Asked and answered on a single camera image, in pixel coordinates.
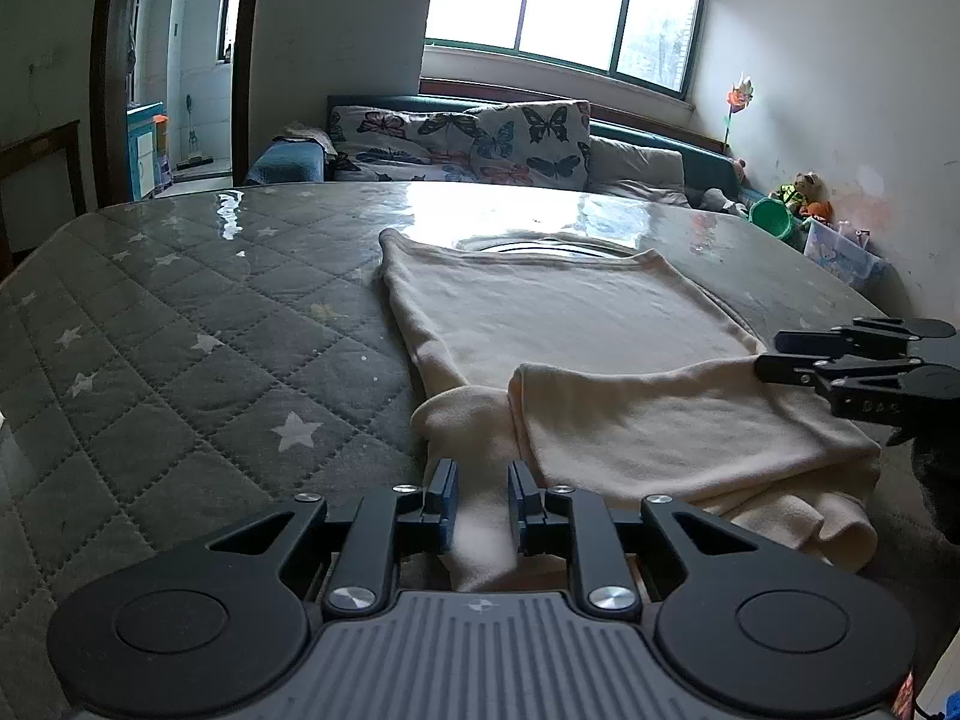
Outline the cream sweater garment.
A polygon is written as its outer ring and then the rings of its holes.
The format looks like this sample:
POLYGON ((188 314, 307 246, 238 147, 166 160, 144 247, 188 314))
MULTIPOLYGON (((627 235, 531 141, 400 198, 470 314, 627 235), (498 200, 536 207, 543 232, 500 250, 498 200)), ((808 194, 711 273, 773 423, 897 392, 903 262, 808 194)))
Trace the cream sweater garment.
POLYGON ((512 543, 517 460, 613 507, 667 494, 845 571, 871 561, 877 444, 815 395, 760 382, 761 343, 661 255, 457 252, 393 229, 379 242, 425 390, 413 429, 459 466, 458 589, 560 582, 560 562, 512 543))

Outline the clear plastic storage box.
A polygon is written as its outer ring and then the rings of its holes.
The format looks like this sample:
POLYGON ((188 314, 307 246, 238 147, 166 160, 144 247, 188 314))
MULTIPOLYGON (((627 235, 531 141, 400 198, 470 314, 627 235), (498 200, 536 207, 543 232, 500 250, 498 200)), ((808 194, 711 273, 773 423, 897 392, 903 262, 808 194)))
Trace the clear plastic storage box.
POLYGON ((887 268, 884 259, 817 220, 812 220, 807 227, 804 255, 857 291, 864 291, 880 280, 887 268))

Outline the green plastic bucket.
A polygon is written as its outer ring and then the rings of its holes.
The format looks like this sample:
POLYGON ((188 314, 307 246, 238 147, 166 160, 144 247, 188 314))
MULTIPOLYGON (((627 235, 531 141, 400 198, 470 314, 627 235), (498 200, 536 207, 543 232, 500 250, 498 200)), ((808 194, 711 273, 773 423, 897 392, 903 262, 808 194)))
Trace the green plastic bucket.
POLYGON ((780 241, 789 241, 796 231, 796 218, 782 200, 763 197, 748 210, 748 221, 780 241))

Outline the plush toy bear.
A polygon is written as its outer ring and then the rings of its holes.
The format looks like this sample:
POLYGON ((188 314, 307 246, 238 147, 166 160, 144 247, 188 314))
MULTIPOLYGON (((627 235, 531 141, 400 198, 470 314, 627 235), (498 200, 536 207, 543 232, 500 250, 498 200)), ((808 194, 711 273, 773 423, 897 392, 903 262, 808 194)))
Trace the plush toy bear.
POLYGON ((798 172, 791 182, 775 188, 770 197, 784 203, 800 220, 832 221, 833 208, 827 199, 827 189, 815 172, 798 172))

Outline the teal sofa bench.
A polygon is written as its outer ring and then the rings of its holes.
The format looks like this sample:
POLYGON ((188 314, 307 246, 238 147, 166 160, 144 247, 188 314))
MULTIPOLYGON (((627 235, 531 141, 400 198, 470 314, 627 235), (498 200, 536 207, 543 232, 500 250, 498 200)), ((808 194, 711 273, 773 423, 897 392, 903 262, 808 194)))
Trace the teal sofa bench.
POLYGON ((583 99, 412 110, 336 104, 332 176, 347 182, 468 182, 589 192, 731 210, 742 166, 719 154, 592 122, 583 99))

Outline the beige cushion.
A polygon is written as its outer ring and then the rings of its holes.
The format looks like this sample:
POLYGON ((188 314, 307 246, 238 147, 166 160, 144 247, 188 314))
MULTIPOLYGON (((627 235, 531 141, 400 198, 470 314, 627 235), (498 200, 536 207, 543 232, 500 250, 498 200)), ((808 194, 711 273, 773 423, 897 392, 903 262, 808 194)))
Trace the beige cushion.
POLYGON ((688 206, 682 153, 612 138, 590 138, 587 192, 661 205, 688 206))

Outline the grey quilted star table cover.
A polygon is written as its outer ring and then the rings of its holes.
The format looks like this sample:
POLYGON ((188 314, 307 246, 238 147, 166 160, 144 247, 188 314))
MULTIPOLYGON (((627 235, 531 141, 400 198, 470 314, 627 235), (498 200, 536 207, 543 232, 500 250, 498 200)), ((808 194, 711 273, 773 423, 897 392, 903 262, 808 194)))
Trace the grey quilted star table cover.
POLYGON ((745 221, 594 193, 291 184, 80 216, 2 284, 5 717, 64 715, 47 624, 85 583, 302 489, 348 505, 420 478, 386 227, 656 250, 760 338, 871 312, 745 221))

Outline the colourful pinwheel toy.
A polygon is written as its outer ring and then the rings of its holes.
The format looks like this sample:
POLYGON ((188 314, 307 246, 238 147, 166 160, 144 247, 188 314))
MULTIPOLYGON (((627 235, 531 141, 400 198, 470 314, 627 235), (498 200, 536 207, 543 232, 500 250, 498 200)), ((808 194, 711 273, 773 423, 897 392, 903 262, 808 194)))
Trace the colourful pinwheel toy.
POLYGON ((735 85, 732 85, 731 89, 727 91, 727 112, 726 119, 724 119, 724 140, 722 140, 722 146, 724 146, 724 148, 729 148, 729 143, 731 143, 732 121, 734 117, 752 104, 754 96, 755 85, 754 82, 752 82, 752 78, 747 75, 742 75, 739 81, 735 85))

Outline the black round induction cooktop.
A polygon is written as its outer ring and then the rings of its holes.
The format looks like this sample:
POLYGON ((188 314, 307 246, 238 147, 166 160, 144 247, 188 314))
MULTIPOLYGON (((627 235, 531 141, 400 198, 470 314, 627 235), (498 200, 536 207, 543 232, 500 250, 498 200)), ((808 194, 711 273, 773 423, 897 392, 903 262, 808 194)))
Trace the black round induction cooktop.
POLYGON ((475 254, 551 255, 567 259, 628 259, 638 254, 636 249, 604 239, 527 232, 462 239, 455 249, 475 254))

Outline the butterfly pillow lying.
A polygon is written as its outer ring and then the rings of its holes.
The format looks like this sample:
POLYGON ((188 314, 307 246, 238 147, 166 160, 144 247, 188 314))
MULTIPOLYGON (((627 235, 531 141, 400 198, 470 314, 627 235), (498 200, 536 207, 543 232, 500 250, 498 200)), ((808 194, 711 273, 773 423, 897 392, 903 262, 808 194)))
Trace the butterfly pillow lying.
POLYGON ((334 181, 477 182, 475 115, 335 106, 327 133, 334 181))

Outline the butterfly pillow upright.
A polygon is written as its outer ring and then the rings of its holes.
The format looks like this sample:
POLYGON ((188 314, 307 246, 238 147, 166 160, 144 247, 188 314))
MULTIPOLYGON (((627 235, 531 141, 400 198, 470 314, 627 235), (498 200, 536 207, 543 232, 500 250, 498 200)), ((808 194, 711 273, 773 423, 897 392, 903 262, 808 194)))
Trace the butterfly pillow upright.
POLYGON ((472 171, 485 184, 581 192, 590 161, 590 104, 539 101, 467 110, 477 138, 472 171))

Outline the blue toy shelf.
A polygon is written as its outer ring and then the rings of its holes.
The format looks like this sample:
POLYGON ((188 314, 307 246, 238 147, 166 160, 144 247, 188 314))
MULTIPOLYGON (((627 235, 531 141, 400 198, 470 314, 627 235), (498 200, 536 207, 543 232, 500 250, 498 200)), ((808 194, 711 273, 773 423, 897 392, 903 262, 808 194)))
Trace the blue toy shelf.
POLYGON ((131 107, 125 121, 132 197, 135 202, 151 199, 172 184, 166 107, 163 103, 131 107))

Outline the window with green frame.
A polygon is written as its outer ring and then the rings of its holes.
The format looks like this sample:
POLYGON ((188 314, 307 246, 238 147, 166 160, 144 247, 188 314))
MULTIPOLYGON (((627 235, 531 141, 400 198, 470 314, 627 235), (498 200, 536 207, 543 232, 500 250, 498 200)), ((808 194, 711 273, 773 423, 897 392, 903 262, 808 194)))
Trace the window with green frame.
POLYGON ((428 46, 544 60, 685 96, 704 0, 430 0, 428 46))

